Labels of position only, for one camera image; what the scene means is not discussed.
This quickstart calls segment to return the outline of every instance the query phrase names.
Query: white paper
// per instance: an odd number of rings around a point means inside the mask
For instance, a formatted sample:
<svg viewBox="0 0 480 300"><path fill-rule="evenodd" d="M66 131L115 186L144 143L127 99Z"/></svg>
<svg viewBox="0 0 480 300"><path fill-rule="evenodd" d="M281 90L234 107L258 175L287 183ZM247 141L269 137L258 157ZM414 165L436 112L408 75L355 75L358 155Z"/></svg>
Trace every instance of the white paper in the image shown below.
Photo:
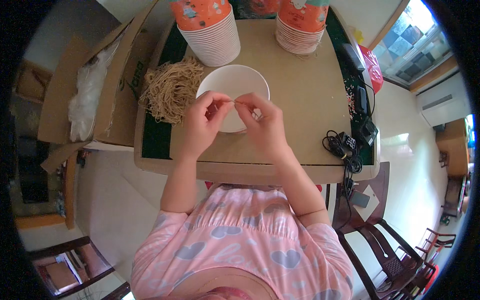
<svg viewBox="0 0 480 300"><path fill-rule="evenodd" d="M363 208L357 205L353 205L353 207L355 207L355 209L358 211L363 221L367 221L368 217L370 217L370 215L373 213L380 201L378 200L370 185L367 186L363 194L370 196L367 207Z"/></svg>
<svg viewBox="0 0 480 300"><path fill-rule="evenodd" d="M330 196L328 198L328 218L330 222L333 222L333 214L335 212L335 202L336 202L336 183L330 184Z"/></svg>

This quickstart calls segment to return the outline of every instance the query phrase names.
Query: hand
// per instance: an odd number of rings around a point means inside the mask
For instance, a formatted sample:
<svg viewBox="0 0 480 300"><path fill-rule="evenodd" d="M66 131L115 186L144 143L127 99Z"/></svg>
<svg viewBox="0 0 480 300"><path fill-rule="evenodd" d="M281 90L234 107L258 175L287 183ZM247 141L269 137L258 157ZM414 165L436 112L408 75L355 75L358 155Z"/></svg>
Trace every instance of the hand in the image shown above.
<svg viewBox="0 0 480 300"><path fill-rule="evenodd" d="M291 152L285 138L283 112L275 104L250 93L235 99L235 108L247 126L248 136L273 163L281 161ZM252 116L254 108L262 112L259 120Z"/></svg>
<svg viewBox="0 0 480 300"><path fill-rule="evenodd" d="M213 143L223 120L233 106L232 100L225 94L214 91L201 94L185 115L187 132L180 158L196 161Z"/></svg>

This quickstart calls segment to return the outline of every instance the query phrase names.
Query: woman's right hand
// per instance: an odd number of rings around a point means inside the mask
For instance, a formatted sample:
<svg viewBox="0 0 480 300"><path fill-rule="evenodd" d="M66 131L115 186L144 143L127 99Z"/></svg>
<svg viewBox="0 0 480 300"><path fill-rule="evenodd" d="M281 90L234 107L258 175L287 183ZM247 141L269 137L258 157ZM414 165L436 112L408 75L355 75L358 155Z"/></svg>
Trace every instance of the woman's right hand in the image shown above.
<svg viewBox="0 0 480 300"><path fill-rule="evenodd" d="M262 112L259 120L252 116L255 108ZM235 109L247 126L248 136L267 159L275 164L291 153L285 138L283 112L275 104L250 93L235 99Z"/></svg>

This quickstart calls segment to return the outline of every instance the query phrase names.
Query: person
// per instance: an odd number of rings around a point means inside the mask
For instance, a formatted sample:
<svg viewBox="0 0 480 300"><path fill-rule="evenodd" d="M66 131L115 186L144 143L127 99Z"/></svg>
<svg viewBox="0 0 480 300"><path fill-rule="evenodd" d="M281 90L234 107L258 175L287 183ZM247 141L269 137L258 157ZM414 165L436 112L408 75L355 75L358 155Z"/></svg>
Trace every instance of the person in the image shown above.
<svg viewBox="0 0 480 300"><path fill-rule="evenodd" d="M282 188L212 186L197 204L196 161L234 107ZM287 144L281 109L256 94L232 101L208 91L188 109L185 127L158 218L133 260L135 298L350 299L350 260Z"/></svg>

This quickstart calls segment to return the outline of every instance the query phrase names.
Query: window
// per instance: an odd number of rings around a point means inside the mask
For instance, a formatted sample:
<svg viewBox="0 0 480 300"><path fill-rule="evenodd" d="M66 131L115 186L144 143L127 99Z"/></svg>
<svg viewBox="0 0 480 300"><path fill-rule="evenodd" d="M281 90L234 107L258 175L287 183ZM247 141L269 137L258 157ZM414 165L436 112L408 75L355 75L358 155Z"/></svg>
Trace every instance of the window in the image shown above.
<svg viewBox="0 0 480 300"><path fill-rule="evenodd" d="M410 0L373 52L383 77L406 86L452 55L440 27L421 0Z"/></svg>

